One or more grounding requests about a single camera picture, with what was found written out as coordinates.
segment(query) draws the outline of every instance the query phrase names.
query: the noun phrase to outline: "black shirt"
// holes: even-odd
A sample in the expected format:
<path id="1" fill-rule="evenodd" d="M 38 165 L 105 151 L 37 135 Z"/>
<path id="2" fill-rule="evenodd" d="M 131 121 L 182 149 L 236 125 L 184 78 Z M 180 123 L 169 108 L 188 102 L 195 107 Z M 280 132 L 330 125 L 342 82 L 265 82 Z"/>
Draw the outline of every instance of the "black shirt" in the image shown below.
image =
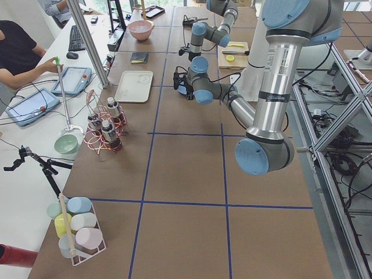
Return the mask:
<path id="1" fill-rule="evenodd" d="M 36 42 L 15 22 L 0 20 L 0 30 L 5 35 L 0 40 L 0 69 L 15 76 L 35 68 L 41 59 L 32 52 Z"/>

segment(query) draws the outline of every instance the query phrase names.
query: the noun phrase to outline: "dark bottle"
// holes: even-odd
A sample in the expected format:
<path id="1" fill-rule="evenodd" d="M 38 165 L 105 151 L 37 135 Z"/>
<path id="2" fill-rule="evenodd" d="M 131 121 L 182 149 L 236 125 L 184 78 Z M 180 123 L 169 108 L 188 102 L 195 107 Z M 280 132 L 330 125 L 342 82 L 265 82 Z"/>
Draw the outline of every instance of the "dark bottle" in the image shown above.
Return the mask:
<path id="1" fill-rule="evenodd" d="M 108 120 L 102 122 L 102 134 L 111 149 L 117 151 L 123 147 L 120 138 L 116 134 L 114 125 Z"/>
<path id="2" fill-rule="evenodd" d="M 113 121 L 119 123 L 124 120 L 124 116 L 120 111 L 119 103 L 114 100 L 114 98 L 109 97 L 107 99 L 107 109 L 111 114 Z"/>
<path id="3" fill-rule="evenodd" d="M 95 132 L 96 135 L 102 132 L 102 122 L 100 118 L 98 117 L 98 114 L 96 114 L 95 112 L 91 112 L 90 115 L 88 115 L 88 122 L 89 122 L 89 127 L 92 130 L 96 131 Z"/>

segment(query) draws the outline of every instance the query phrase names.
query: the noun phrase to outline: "blue joint cap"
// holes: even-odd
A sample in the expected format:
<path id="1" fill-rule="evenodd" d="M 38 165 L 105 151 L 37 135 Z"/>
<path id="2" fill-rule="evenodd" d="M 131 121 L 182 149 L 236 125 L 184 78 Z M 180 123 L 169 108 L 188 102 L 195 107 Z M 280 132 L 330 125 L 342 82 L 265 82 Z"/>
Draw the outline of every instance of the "blue joint cap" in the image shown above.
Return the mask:
<path id="1" fill-rule="evenodd" d="M 209 90 L 200 89 L 194 92 L 195 100 L 200 105 L 208 105 L 213 101 L 213 94 Z"/>
<path id="2" fill-rule="evenodd" d="M 309 3 L 310 0 L 266 0 L 262 7 L 262 21 L 267 28 L 282 28 L 299 17 Z"/>
<path id="3" fill-rule="evenodd" d="M 203 74 L 208 71 L 208 61 L 204 57 L 197 56 L 191 61 L 190 68 L 198 74 Z"/>
<path id="4" fill-rule="evenodd" d="M 336 30 L 327 32 L 325 34 L 312 37 L 310 41 L 307 43 L 306 47 L 309 47 L 312 45 L 323 45 L 329 42 L 334 42 L 335 40 L 339 38 L 339 36 L 341 36 L 341 31 L 342 31 L 342 27 Z"/>
<path id="5" fill-rule="evenodd" d="M 244 138 L 235 147 L 235 159 L 239 167 L 253 176 L 269 170 L 269 160 L 264 149 L 254 140 Z"/>
<path id="6" fill-rule="evenodd" d="M 228 45 L 229 42 L 230 42 L 230 35 L 227 34 L 227 35 L 223 36 L 223 38 L 219 42 L 219 45 L 221 47 L 225 48 L 225 47 L 227 47 L 227 45 Z"/>
<path id="7" fill-rule="evenodd" d="M 192 25 L 191 32 L 196 36 L 202 36 L 205 34 L 205 24 L 202 22 L 196 22 Z"/>

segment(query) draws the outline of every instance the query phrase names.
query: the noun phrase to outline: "red object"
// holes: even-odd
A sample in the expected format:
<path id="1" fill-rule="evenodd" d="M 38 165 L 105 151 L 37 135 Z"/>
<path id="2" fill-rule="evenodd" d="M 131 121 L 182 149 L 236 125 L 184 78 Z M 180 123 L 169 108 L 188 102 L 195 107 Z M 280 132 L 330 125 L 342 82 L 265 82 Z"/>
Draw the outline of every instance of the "red object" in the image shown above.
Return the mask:
<path id="1" fill-rule="evenodd" d="M 38 252 L 0 244 L 0 264 L 33 267 Z"/>

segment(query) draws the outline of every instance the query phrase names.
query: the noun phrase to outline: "keyboard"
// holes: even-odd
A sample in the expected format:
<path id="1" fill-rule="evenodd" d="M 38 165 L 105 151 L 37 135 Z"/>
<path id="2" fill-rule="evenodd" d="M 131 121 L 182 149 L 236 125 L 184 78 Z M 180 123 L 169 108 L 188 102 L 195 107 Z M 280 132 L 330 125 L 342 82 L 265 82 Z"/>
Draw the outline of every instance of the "keyboard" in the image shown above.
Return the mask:
<path id="1" fill-rule="evenodd" d="M 71 26 L 69 51 L 83 51 L 85 45 L 76 25 Z"/>

